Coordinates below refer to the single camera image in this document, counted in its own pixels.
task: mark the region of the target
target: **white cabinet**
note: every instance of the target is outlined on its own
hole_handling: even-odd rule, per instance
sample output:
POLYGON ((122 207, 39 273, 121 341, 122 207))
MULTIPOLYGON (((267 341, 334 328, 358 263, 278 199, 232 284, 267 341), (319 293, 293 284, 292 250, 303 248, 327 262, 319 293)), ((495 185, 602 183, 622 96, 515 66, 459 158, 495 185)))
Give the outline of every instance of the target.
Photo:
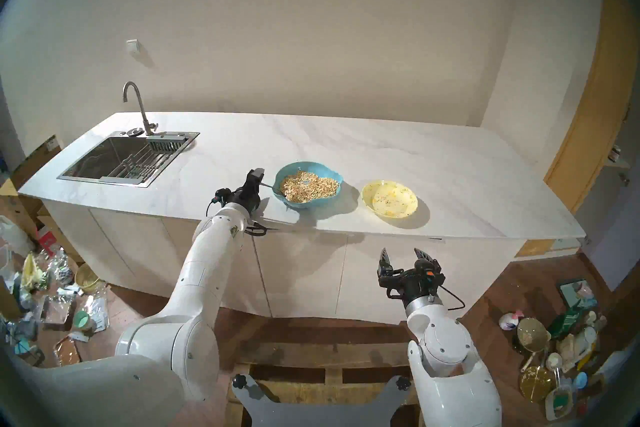
POLYGON ((170 296, 184 258, 178 258, 162 219, 98 208, 90 211, 133 272, 135 289, 170 296))
POLYGON ((346 234, 270 230, 255 238, 274 317, 335 317, 346 234))
MULTIPOLYGON (((163 217, 169 237, 173 241, 180 260, 186 258, 191 248, 193 233, 199 221, 182 218, 163 217)), ((241 312, 270 317, 267 295, 264 292, 263 278, 260 273, 258 259, 255 256, 253 238, 245 235, 245 241, 237 259, 231 266, 226 283, 222 306, 241 312)))
POLYGON ((133 272, 104 235, 89 208, 50 200, 43 202, 62 233, 98 277, 137 289, 133 272))
MULTIPOLYGON (((463 310, 453 312, 453 316, 458 317, 482 296, 521 245, 519 239, 434 240, 415 236, 349 235, 337 317, 392 324, 407 319, 402 301, 389 300, 386 289, 378 285, 376 270, 382 248, 386 247, 395 269, 414 267, 414 248, 436 258, 446 276, 444 287, 465 302, 463 310)), ((445 306, 460 306, 442 289, 438 294, 445 306)))

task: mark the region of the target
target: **white marble countertop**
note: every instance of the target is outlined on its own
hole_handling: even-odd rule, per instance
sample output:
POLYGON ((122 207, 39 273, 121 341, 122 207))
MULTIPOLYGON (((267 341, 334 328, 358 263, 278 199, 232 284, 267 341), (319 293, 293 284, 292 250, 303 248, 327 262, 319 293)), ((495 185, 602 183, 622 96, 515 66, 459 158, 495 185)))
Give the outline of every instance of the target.
POLYGON ((64 148, 21 189, 24 195, 87 207, 202 219, 216 189, 242 185, 252 168, 272 184, 295 161, 316 161, 344 177, 331 205, 288 209, 261 188, 259 217, 293 228, 429 237, 583 237, 584 231, 531 168, 492 131, 477 127, 295 115, 149 113, 158 131, 197 131, 147 188, 57 179, 114 131, 142 123, 117 113, 64 148), (404 221, 369 211, 359 191, 373 179, 398 181, 420 201, 404 221))

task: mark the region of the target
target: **kitchen sink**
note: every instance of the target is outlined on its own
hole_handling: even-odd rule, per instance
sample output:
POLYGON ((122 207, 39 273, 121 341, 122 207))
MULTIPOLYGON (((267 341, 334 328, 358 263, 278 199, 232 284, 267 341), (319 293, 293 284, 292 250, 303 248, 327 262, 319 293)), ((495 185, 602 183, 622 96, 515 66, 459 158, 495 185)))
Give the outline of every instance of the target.
POLYGON ((160 132, 130 137, 114 132, 58 178, 146 188, 199 134, 160 132))

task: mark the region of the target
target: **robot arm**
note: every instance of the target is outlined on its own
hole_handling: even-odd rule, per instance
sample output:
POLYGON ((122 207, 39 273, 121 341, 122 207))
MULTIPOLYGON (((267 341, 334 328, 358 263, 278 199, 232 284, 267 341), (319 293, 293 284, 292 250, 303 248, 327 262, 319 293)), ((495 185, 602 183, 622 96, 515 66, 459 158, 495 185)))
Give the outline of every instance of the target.
POLYGON ((263 176, 264 170, 251 170, 242 187, 216 192, 222 208, 199 224, 168 303, 126 328, 115 356, 38 369, 9 354, 13 373, 45 406, 52 424, 76 425, 87 404, 100 404, 93 425, 165 425, 185 400, 210 396, 219 368, 213 326, 231 264, 252 232, 248 222, 260 204, 263 176), (70 390, 73 401, 61 401, 70 390))
POLYGON ((417 340, 409 343, 408 358, 424 422, 430 427, 498 427, 502 407, 491 374, 469 331, 449 317, 438 297, 445 281, 440 265, 417 248, 415 253, 415 267, 405 271, 394 270, 382 250, 377 276, 390 299, 402 300, 417 340), (451 376, 459 368, 462 374, 451 376))
POLYGON ((219 356, 213 328, 231 264, 260 204, 263 176, 264 170, 251 170, 241 188, 216 192, 214 200, 223 206, 195 230, 169 302, 160 313, 131 324, 116 345, 116 356, 143 355, 169 367, 188 400, 205 400, 215 386, 219 356))

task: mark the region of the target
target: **faucet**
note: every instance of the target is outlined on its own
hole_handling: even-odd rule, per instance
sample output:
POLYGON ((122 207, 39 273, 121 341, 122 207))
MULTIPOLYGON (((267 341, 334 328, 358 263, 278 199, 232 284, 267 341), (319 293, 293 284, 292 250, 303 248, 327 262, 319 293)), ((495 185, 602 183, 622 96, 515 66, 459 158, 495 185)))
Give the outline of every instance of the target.
POLYGON ((145 113, 145 108, 142 106, 140 90, 136 86, 136 83, 134 83, 133 81, 129 81, 124 85, 124 88, 122 88, 122 101, 124 101, 125 103, 127 102, 127 90, 129 89, 129 86, 133 86, 133 89, 136 92, 136 96, 138 97, 137 101, 140 105, 140 113, 142 114, 142 124, 145 126, 145 134, 148 136, 153 136, 154 130, 158 128, 158 124, 149 124, 149 121, 146 119, 147 114, 145 113))

